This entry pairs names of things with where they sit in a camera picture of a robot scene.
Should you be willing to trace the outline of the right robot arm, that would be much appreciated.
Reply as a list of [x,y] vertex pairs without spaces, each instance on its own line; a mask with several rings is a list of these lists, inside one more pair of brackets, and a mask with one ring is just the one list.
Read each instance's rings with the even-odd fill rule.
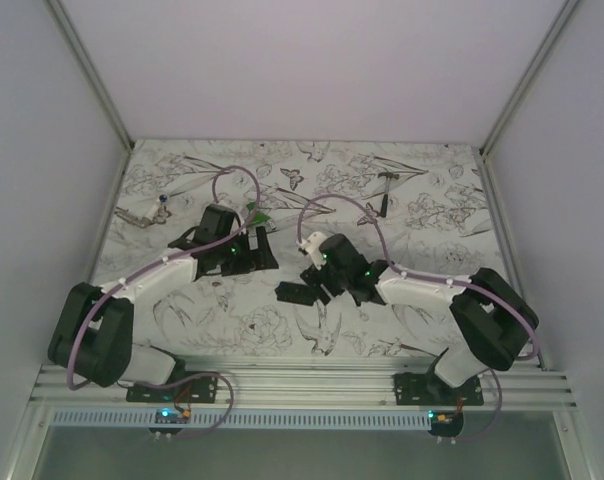
[[301,278],[330,297],[349,293],[356,305],[374,303],[437,313],[452,320],[462,339],[436,355],[425,391],[434,403],[450,403],[461,386],[492,369],[509,370],[526,344],[539,351],[539,319],[523,298],[494,270],[446,276],[406,269],[387,260],[368,261],[342,235],[314,232],[298,242],[311,266]]

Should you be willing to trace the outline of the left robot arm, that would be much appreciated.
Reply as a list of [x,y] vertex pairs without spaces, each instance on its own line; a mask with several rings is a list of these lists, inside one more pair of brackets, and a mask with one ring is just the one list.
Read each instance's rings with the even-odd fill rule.
[[170,242],[151,264],[103,285],[73,286],[47,357],[85,383],[149,384],[161,400],[175,401],[184,394],[187,379],[176,370],[173,354],[135,343],[137,317],[209,273],[236,276],[277,266],[264,225],[251,226],[235,210],[209,205],[199,224]]

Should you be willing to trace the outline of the black fuse box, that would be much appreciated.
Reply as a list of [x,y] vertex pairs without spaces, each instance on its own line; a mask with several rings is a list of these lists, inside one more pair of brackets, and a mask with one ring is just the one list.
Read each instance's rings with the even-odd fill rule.
[[317,301],[314,290],[304,284],[281,282],[275,288],[275,294],[278,301],[296,305],[313,306]]

